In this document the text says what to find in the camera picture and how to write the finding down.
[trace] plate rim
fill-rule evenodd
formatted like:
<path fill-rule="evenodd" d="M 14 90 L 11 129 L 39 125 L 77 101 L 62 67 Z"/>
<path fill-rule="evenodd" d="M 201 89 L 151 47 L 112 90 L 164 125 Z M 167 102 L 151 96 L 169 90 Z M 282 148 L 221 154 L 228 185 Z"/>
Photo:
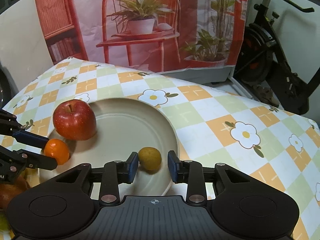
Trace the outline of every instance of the plate rim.
<path fill-rule="evenodd" d="M 180 143 L 179 143 L 179 138 L 177 136 L 177 132 L 175 130 L 175 128 L 173 127 L 171 121 L 169 120 L 169 118 L 164 114 L 162 113 L 160 110 L 158 110 L 157 108 L 155 108 L 153 105 L 147 103 L 147 102 L 144 102 L 144 101 L 141 101 L 139 99 L 135 99 L 135 98 L 127 98 L 127 97 L 110 97 L 110 98 L 103 98 L 103 99 L 97 99 L 97 100 L 94 100 L 94 101 L 91 101 L 90 103 L 86 102 L 88 105 L 90 105 L 91 103 L 95 103 L 95 102 L 98 102 L 98 101 L 102 101 L 102 100 L 108 100 L 108 99 L 128 99 L 128 100 L 132 100 L 132 101 L 137 101 L 139 103 L 142 103 L 142 104 L 145 104 L 147 106 L 150 106 L 152 107 L 154 110 L 156 110 L 158 113 L 160 113 L 166 120 L 167 122 L 169 123 L 171 129 L 173 130 L 173 133 L 174 133 L 174 136 L 175 136 L 175 140 L 176 140 L 176 143 L 177 143 L 177 150 L 178 152 L 176 153 L 177 154 L 177 157 L 180 159 Z M 53 132 L 55 128 L 53 127 L 53 129 L 48 133 L 47 137 Z M 38 172 L 37 172 L 37 175 L 38 175 L 38 179 L 40 180 L 40 169 L 38 169 Z M 171 182 L 168 184 L 168 186 L 166 187 L 166 189 L 164 190 L 164 192 L 162 193 L 161 196 L 164 196 L 168 190 L 170 189 L 170 187 L 173 185 L 173 182 L 171 180 Z"/>

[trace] beige plate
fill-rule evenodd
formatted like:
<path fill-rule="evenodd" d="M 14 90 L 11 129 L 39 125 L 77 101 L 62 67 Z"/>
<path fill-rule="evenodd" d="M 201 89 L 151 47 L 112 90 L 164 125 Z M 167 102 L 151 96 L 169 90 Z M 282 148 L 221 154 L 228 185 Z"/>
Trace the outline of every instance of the beige plate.
<path fill-rule="evenodd" d="M 131 152 L 143 147 L 157 148 L 162 156 L 161 168 L 149 174 L 140 166 L 130 185 L 119 185 L 120 198 L 124 195 L 164 195 L 171 186 L 167 166 L 168 151 L 179 156 L 179 143 L 170 121 L 153 106 L 129 98 L 108 98 L 89 104 L 97 119 L 97 134 L 87 141 L 68 141 L 53 130 L 49 139 L 64 140 L 71 158 L 53 171 L 39 170 L 40 182 L 46 181 L 81 163 L 93 168 L 103 167 L 115 160 L 125 161 Z M 94 185 L 91 198 L 98 199 L 100 184 Z"/>

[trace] crosshair marking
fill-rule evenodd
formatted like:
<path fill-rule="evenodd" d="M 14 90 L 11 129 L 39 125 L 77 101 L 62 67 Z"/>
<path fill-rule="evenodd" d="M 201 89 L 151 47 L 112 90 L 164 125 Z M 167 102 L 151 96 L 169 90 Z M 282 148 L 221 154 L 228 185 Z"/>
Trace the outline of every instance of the crosshair marking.
<path fill-rule="evenodd" d="M 159 201 L 159 200 L 157 200 L 157 199 L 153 199 L 153 200 L 151 200 L 151 201 L 149 201 L 149 202 L 151 202 L 152 204 L 158 204 L 159 202 L 161 202 L 161 201 Z"/>

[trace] potted plant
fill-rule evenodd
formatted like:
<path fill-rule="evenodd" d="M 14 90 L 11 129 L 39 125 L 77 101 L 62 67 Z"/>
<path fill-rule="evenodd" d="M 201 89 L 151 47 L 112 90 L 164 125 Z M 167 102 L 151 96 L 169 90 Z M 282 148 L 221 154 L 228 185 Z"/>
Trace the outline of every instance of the potted plant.
<path fill-rule="evenodd" d="M 212 0 L 210 2 L 210 7 L 216 12 L 216 16 L 211 16 L 211 22 L 213 24 L 213 29 L 216 37 L 220 39 L 218 44 L 217 52 L 223 53 L 225 50 L 225 41 L 230 31 L 231 20 L 228 15 L 228 8 L 233 6 L 235 2 L 240 2 L 240 0 Z"/>
<path fill-rule="evenodd" d="M 119 0 L 123 9 L 113 14 L 113 20 L 118 19 L 118 25 L 127 22 L 131 34 L 150 34 L 152 33 L 155 19 L 166 13 L 173 13 L 167 5 L 162 4 L 160 0 Z"/>
<path fill-rule="evenodd" d="M 195 44 L 188 44 L 184 47 L 184 50 L 191 55 L 186 57 L 192 67 L 213 67 L 223 65 L 225 62 L 224 53 L 218 52 L 219 44 L 224 42 L 224 39 L 213 37 L 210 33 L 204 29 L 198 32 L 199 40 Z"/>

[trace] bike handlebar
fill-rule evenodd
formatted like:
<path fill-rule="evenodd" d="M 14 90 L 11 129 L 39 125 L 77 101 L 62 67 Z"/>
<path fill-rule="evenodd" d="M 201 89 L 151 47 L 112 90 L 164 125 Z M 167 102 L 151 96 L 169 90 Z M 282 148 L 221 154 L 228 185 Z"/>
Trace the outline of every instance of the bike handlebar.
<path fill-rule="evenodd" d="M 290 0 L 283 0 L 283 1 L 289 3 L 290 5 L 292 5 L 293 7 L 297 8 L 299 11 L 304 12 L 304 13 L 310 13 L 310 12 L 314 12 L 315 11 L 315 9 L 313 7 L 302 8 L 298 4 L 296 4 L 296 3 L 294 3 L 294 2 L 292 2 Z"/>

